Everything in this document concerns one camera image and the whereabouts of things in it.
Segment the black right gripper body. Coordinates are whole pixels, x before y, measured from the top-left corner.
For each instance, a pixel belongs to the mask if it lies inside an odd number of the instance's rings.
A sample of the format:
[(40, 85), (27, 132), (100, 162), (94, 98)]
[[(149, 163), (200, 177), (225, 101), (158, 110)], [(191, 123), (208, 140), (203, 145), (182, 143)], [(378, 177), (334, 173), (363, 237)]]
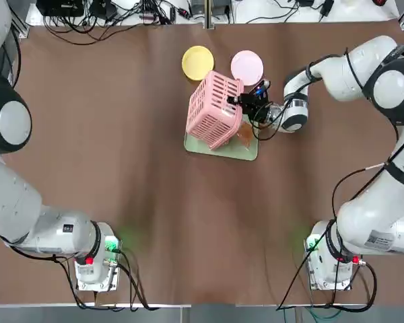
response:
[(267, 93), (258, 96), (241, 94), (238, 97), (238, 103), (241, 106), (242, 113), (247, 115), (250, 121), (258, 124), (267, 122), (267, 115), (271, 105)]

